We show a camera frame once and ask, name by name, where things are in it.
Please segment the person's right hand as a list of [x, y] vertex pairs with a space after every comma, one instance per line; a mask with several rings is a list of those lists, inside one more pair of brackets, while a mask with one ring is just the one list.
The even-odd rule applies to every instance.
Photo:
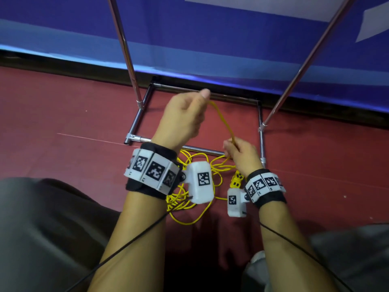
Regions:
[[236, 169], [244, 177], [248, 178], [254, 171], [264, 169], [254, 145], [238, 137], [235, 138], [235, 141], [240, 147], [240, 156], [232, 160], [235, 162]]

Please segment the person's left hand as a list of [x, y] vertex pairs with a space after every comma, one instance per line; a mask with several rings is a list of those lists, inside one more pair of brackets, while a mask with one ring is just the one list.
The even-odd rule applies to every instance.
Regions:
[[208, 103], [196, 103], [195, 93], [181, 93], [170, 99], [151, 139], [152, 143], [178, 153], [190, 139], [198, 135]]

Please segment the person's right forearm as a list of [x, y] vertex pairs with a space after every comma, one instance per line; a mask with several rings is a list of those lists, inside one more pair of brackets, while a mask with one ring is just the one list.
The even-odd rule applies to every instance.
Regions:
[[[285, 203], [265, 204], [259, 218], [316, 257]], [[273, 292], [339, 292], [327, 271], [304, 252], [264, 227], [261, 235]]]

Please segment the person's left forearm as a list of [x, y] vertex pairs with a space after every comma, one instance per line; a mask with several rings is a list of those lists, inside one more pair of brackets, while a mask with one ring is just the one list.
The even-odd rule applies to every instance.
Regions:
[[88, 292], [162, 292], [167, 202], [129, 191]]

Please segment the yellow plastic plug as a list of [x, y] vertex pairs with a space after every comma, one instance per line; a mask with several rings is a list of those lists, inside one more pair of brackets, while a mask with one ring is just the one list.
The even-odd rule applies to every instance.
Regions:
[[241, 174], [240, 171], [236, 170], [236, 172], [231, 178], [230, 188], [241, 188], [243, 180], [244, 176]]

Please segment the black marker wristband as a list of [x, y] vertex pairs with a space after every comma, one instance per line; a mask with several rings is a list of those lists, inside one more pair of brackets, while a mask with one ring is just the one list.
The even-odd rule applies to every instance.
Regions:
[[258, 169], [250, 173], [244, 191], [258, 209], [270, 202], [287, 203], [284, 196], [286, 190], [279, 177], [268, 169]]
[[145, 142], [133, 151], [124, 172], [128, 178], [125, 189], [166, 200], [186, 178], [177, 153], [152, 142]]

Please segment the blue banner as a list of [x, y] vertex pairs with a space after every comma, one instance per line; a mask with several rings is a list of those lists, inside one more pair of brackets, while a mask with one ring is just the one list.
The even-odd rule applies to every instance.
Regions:
[[[344, 0], [117, 0], [137, 72], [282, 94]], [[0, 0], [0, 49], [126, 69], [107, 0]], [[389, 113], [389, 0], [356, 0], [292, 96]]]

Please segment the person's right leg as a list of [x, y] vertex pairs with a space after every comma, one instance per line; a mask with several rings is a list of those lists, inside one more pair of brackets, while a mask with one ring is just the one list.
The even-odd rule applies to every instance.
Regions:
[[[274, 231], [317, 262], [339, 292], [389, 292], [389, 223], [313, 235], [316, 257]], [[265, 251], [257, 253], [242, 276], [240, 292], [273, 292]]]

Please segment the person's leg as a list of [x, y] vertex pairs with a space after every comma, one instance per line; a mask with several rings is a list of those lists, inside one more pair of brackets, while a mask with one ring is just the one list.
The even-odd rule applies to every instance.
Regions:
[[65, 292], [100, 262], [119, 215], [60, 180], [0, 180], [0, 292]]
[[[313, 235], [316, 257], [274, 231], [317, 262], [339, 292], [389, 292], [389, 223]], [[257, 253], [242, 276], [240, 292], [273, 292], [265, 251]]]

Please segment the person's left leg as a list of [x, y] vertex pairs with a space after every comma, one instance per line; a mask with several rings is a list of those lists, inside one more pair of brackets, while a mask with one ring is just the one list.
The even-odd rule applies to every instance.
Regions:
[[60, 180], [0, 180], [0, 292], [65, 292], [100, 262], [119, 215]]

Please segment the chrome metal rack frame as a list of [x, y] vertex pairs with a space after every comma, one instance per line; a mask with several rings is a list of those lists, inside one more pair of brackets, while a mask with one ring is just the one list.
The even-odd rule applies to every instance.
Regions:
[[[347, 14], [348, 10], [352, 7], [352, 5], [355, 3], [356, 0], [344, 0], [339, 9], [334, 14], [333, 18], [330, 20], [328, 27], [323, 32], [322, 36], [314, 46], [314, 48], [309, 53], [308, 57], [305, 59], [304, 63], [299, 68], [298, 72], [295, 74], [285, 91], [282, 93], [282, 96], [278, 99], [277, 103], [275, 104], [274, 108], [269, 113], [268, 117], [266, 119], [263, 119], [263, 108], [262, 103], [259, 100], [252, 100], [248, 98], [242, 98], [239, 97], [237, 99], [234, 99], [232, 96], [224, 95], [224, 94], [217, 94], [212, 93], [212, 98], [220, 99], [224, 102], [235, 102], [235, 103], [253, 103], [257, 105], [258, 109], [258, 118], [259, 118], [259, 128], [258, 133], [260, 137], [260, 160], [262, 162], [262, 165], [266, 167], [266, 157], [265, 157], [265, 141], [264, 141], [264, 130], [268, 126], [271, 118], [276, 114], [279, 109], [282, 107], [286, 99], [289, 97], [289, 95], [292, 93], [296, 85], [300, 82], [300, 80], [303, 78], [304, 74], [307, 72], [309, 67], [314, 61], [315, 56], [319, 53], [321, 48], [323, 48], [326, 41], [329, 39], [330, 35], [335, 30], [336, 26], [340, 23], [342, 18]], [[139, 142], [139, 143], [147, 143], [150, 142], [150, 139], [141, 137], [136, 135], [137, 129], [139, 127], [139, 124], [142, 121], [142, 116], [145, 113], [145, 110], [147, 108], [147, 104], [149, 100], [151, 99], [153, 92], [155, 89], [169, 89], [173, 91], [181, 91], [181, 92], [193, 92], [192, 89], [187, 88], [180, 88], [180, 87], [174, 87], [169, 86], [166, 84], [160, 84], [156, 83], [156, 79], [153, 78], [149, 86], [147, 88], [147, 91], [144, 95], [144, 97], [141, 96], [139, 84], [135, 75], [134, 71], [134, 65], [130, 56], [127, 40], [124, 33], [124, 28], [122, 24], [122, 20], [119, 13], [119, 8], [116, 0], [108, 0], [109, 8], [113, 17], [115, 29], [118, 35], [119, 43], [121, 46], [121, 50], [123, 52], [124, 60], [126, 63], [126, 67], [129, 73], [131, 85], [133, 86], [134, 93], [136, 96], [136, 102], [139, 107], [138, 112], [135, 116], [135, 119], [130, 127], [130, 130], [125, 138], [124, 144], [125, 145], [131, 145], [132, 142]]]

